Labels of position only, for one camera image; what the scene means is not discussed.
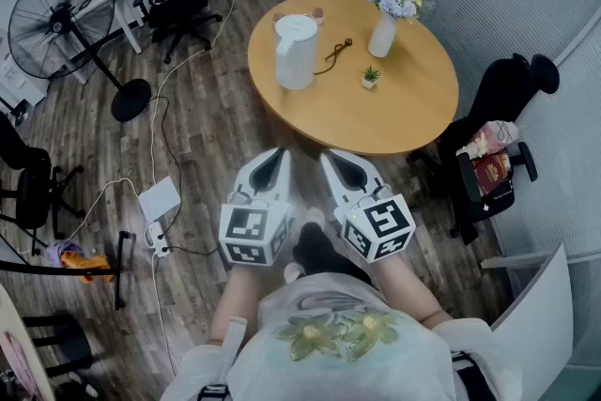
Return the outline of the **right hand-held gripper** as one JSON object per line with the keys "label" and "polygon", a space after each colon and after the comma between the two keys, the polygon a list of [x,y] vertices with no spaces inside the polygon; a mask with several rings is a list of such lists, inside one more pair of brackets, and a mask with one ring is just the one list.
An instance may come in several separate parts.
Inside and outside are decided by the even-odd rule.
{"label": "right hand-held gripper", "polygon": [[[403,195],[384,186],[377,168],[340,149],[325,149],[319,162],[335,205],[343,206],[334,210],[342,239],[369,264],[404,250],[416,223]],[[351,202],[361,193],[371,194]]]}

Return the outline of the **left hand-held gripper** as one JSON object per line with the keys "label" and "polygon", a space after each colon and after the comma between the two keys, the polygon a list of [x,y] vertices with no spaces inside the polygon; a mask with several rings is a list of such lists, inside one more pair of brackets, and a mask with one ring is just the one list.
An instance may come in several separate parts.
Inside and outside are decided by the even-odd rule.
{"label": "left hand-held gripper", "polygon": [[219,242],[230,264],[272,266],[290,234],[291,154],[275,147],[241,167],[222,204]]}

